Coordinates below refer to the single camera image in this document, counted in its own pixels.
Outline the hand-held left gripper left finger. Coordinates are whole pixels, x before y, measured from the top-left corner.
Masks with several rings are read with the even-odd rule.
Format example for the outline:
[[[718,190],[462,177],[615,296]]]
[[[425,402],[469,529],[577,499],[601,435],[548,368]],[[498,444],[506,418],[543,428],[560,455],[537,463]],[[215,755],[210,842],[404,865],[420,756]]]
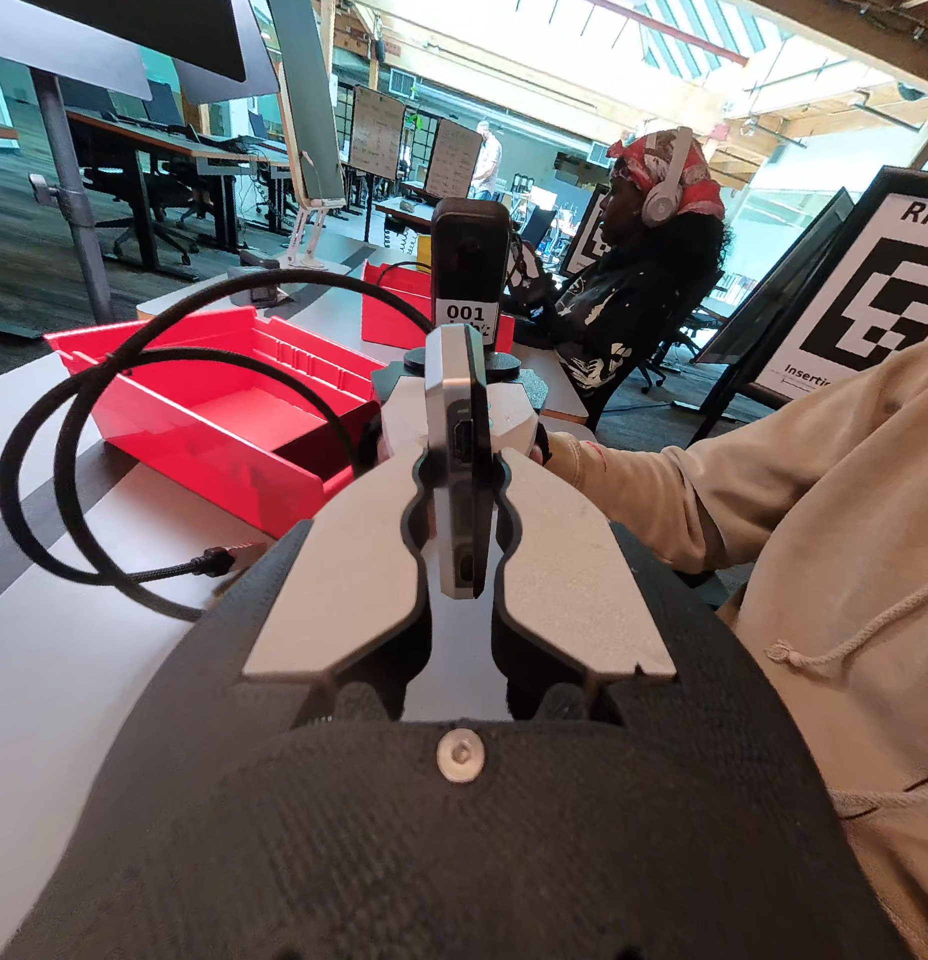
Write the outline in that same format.
[[[407,447],[320,510],[242,667],[257,685],[336,691],[355,682],[403,702],[430,656],[414,526],[423,448]]]

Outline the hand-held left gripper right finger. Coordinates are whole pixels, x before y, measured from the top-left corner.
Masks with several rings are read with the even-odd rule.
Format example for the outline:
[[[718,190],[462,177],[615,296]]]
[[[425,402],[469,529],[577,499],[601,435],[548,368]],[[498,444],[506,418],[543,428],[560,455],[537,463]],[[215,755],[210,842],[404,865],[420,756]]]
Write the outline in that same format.
[[[668,683],[674,661],[620,539],[588,498],[510,447],[496,456],[494,659],[516,688]]]

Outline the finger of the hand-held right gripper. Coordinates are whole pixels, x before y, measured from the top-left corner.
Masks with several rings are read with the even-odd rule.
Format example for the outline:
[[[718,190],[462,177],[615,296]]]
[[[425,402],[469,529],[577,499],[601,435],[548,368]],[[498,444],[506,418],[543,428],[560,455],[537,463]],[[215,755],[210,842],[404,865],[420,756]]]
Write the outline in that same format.
[[[523,384],[496,382],[487,387],[491,449],[529,454],[536,443],[539,415]]]
[[[422,377],[400,376],[388,398],[380,402],[380,414],[380,464],[408,450],[428,450],[429,430]]]

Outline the grey usb hub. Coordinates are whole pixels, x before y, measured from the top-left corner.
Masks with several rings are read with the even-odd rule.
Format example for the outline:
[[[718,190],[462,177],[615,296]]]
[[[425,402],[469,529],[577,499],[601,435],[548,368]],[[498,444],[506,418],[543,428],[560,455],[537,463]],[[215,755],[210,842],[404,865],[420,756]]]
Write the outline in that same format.
[[[457,600],[485,587],[494,515],[494,455],[482,338],[445,324],[425,340],[427,482],[441,589]]]

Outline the person's right forearm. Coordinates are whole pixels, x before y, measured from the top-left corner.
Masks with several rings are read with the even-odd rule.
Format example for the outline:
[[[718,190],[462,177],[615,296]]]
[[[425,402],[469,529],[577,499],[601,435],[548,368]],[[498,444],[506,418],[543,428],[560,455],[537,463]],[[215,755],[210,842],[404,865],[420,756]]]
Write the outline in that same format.
[[[616,450],[542,427],[530,458],[674,571],[698,575],[718,568],[723,547],[717,528],[672,458]]]

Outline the printed sheet board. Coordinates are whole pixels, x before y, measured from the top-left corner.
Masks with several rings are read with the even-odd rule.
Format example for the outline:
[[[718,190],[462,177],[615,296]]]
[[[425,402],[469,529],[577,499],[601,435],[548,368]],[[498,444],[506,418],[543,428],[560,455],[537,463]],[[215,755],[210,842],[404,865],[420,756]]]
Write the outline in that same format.
[[[385,181],[398,178],[406,105],[398,98],[358,85],[353,90],[348,164]]]
[[[439,120],[423,191],[429,198],[466,199],[483,138],[446,117]]]

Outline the black framed marker poster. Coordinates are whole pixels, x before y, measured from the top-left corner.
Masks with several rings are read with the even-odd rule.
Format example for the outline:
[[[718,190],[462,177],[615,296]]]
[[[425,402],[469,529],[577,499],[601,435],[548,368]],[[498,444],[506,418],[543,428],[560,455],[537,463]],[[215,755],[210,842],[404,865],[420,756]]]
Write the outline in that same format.
[[[774,409],[928,341],[928,171],[883,167],[746,393]]]
[[[570,279],[579,275],[597,263],[608,249],[601,232],[601,205],[608,192],[609,187],[603,184],[594,188],[576,232],[567,245],[559,269],[561,277]]]

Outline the white folding tablet stand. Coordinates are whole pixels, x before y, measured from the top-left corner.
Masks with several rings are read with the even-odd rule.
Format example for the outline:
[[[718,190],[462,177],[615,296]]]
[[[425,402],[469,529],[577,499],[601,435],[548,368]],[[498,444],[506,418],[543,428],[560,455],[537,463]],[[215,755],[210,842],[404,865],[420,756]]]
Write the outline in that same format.
[[[328,265],[316,257],[329,213],[343,207],[346,201],[337,199],[298,198],[298,213],[294,222],[286,258],[287,269],[304,269],[329,273]]]

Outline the white over-ear headphones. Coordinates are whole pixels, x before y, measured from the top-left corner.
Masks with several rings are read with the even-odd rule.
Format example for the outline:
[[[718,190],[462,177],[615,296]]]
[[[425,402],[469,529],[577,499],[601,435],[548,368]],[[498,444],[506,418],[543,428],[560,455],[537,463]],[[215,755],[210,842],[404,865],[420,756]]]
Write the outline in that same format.
[[[679,126],[669,133],[672,135],[671,154],[666,162],[665,175],[649,189],[641,210],[642,222],[650,229],[661,226],[677,214],[683,196],[681,179],[694,144],[690,127]]]

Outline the black board with wooden rim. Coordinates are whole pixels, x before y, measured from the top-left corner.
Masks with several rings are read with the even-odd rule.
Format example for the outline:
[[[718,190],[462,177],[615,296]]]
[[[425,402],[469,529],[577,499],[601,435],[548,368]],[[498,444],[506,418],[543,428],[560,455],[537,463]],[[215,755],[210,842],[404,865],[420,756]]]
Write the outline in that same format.
[[[268,4],[278,42],[278,107],[295,196],[307,209],[341,209],[346,189],[312,3]]]

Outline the red patterned bandana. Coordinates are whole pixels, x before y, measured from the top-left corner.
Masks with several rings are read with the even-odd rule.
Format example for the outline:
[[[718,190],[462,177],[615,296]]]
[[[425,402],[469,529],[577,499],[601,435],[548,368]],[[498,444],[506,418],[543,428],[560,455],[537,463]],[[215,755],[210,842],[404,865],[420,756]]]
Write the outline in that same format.
[[[607,150],[607,158],[614,162],[613,176],[625,178],[638,188],[642,206],[649,189],[665,175],[666,162],[671,154],[672,134],[669,131],[673,130],[657,130],[627,144],[617,141]],[[672,219],[686,213],[710,215],[719,220],[724,218],[720,186],[711,177],[696,138],[690,148],[681,185],[683,196],[677,214]]]

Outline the operator in beige hoodie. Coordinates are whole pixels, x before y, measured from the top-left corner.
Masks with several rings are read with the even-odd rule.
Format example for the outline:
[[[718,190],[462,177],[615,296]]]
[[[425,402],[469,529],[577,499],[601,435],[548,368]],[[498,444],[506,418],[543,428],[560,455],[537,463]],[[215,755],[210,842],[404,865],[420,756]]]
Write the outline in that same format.
[[[928,342],[679,454],[755,564],[734,622],[848,839],[928,958]]]

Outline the black leaning panel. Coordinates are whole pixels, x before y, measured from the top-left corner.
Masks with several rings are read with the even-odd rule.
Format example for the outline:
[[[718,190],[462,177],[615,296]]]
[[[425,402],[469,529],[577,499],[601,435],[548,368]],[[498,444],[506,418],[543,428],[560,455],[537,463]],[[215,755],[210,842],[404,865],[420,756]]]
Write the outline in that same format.
[[[743,359],[791,305],[853,209],[841,187],[692,363],[730,366]]]

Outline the brown office desk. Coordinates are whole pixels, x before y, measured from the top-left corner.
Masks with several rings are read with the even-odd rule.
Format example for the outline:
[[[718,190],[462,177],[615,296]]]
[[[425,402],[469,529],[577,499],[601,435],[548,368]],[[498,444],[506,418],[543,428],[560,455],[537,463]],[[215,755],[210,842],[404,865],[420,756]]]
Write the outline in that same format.
[[[235,179],[247,156],[180,131],[135,126],[67,107],[84,186],[128,208],[118,219],[92,217],[114,232],[105,257],[183,281],[202,246],[239,250]]]

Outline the large dark monitor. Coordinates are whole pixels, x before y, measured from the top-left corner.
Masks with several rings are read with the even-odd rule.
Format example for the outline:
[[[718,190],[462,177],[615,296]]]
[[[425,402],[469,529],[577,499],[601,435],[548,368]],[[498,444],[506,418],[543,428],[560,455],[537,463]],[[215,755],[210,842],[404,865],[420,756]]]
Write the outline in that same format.
[[[251,2],[0,1],[0,57],[28,67],[150,100],[142,48],[197,105],[278,91]]]

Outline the grey metal pole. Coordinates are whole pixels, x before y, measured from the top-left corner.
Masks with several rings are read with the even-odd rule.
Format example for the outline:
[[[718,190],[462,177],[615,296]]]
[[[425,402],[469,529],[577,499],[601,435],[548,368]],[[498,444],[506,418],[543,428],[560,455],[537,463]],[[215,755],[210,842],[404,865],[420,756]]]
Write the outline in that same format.
[[[59,79],[55,74],[36,67],[29,70],[59,180],[55,188],[48,188],[49,197],[57,204],[70,228],[92,316],[99,325],[108,325],[115,321],[110,282]]]

